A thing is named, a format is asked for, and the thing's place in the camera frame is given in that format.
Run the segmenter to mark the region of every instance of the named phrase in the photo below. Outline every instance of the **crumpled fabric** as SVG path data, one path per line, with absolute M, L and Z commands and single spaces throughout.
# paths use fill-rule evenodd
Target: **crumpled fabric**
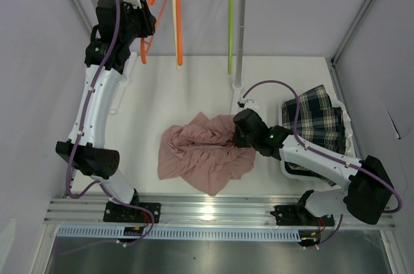
M 233 117 L 209 120 L 199 113 L 190 124 L 166 130 L 158 152 L 158 177 L 181 176 L 194 188 L 216 195 L 231 179 L 251 171 L 256 151 L 234 147 Z

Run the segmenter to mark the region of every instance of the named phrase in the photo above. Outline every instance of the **gray floor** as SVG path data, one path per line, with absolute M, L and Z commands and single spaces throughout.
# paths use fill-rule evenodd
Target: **gray floor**
M 391 273 L 378 231 L 341 231 L 319 251 L 296 243 L 144 240 L 136 246 L 57 238 L 48 274 Z

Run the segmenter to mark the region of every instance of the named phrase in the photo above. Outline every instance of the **white wall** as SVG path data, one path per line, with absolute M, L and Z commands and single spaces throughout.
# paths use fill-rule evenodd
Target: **white wall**
M 403 210 L 395 215 L 395 220 L 411 262 L 414 262 L 413 20 L 414 0 L 376 0 L 338 67 L 364 152 L 382 160 L 404 198 Z M 401 140 L 396 138 L 387 113 Z
M 67 0 L 0 0 L 0 230 L 17 220 L 4 274 L 27 273 L 50 198 L 54 152 L 76 116 L 88 39 Z
M 245 54 L 332 57 L 362 1 L 247 0 Z M 90 1 L 82 3 L 95 19 Z M 161 4 L 151 9 L 156 16 Z M 171 24 L 169 1 L 151 54 L 174 53 Z M 185 54 L 227 53 L 227 0 L 182 0 L 182 24 Z

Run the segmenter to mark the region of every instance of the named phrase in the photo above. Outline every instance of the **plaid fabric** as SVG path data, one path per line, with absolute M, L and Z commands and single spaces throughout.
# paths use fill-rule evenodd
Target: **plaid fabric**
M 332 107 L 331 99 L 325 87 L 320 85 L 299 96 L 300 113 L 298 117 L 298 134 L 304 139 L 336 153 L 346 151 L 345 128 L 342 110 Z M 296 99 L 282 105 L 282 126 L 293 129 L 296 113 Z M 329 185 L 335 183 L 300 165 L 286 163 L 287 171 L 302 176 L 314 176 L 325 180 Z

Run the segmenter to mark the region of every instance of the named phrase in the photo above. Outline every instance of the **pink garment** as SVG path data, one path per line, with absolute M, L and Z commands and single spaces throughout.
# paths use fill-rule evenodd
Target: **pink garment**
M 194 188 L 216 195 L 230 179 L 251 171 L 256 151 L 234 147 L 233 117 L 209 120 L 199 113 L 189 125 L 166 130 L 158 153 L 158 177 L 181 176 Z

